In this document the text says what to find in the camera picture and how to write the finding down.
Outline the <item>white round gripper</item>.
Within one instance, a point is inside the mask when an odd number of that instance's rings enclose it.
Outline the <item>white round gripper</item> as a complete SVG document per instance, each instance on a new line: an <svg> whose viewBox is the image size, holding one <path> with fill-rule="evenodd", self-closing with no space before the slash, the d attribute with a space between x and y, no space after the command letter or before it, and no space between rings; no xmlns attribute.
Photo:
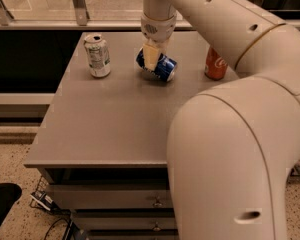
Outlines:
<svg viewBox="0 0 300 240"><path fill-rule="evenodd" d="M165 53L169 39L174 32L177 15L168 19L152 19L145 13L141 16L141 32L146 41L143 44L144 65L154 71L161 54Z"/></svg>

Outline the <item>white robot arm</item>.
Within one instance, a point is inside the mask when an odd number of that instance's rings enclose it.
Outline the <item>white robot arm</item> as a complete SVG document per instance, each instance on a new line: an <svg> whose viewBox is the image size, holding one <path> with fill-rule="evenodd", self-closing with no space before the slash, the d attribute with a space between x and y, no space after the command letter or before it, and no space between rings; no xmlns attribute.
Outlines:
<svg viewBox="0 0 300 240"><path fill-rule="evenodd" d="M239 74L188 100L168 134L180 240L287 240L285 188L300 159L300 31L247 0L144 0L147 39L182 15Z"/></svg>

